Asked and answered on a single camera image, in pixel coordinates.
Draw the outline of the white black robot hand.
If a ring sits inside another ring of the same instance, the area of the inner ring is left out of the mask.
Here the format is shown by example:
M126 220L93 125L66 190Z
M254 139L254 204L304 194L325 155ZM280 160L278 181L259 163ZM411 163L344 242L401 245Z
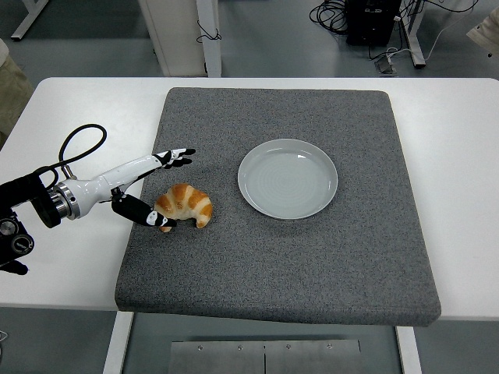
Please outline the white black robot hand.
M109 202L115 213L134 223L160 228L176 226L175 220L158 213L126 190L160 168L169 169L189 164L189 156L193 154L195 150L189 148L167 150L122 164L90 180L66 180L61 187L69 191L69 218L74 220L84 217L95 204Z

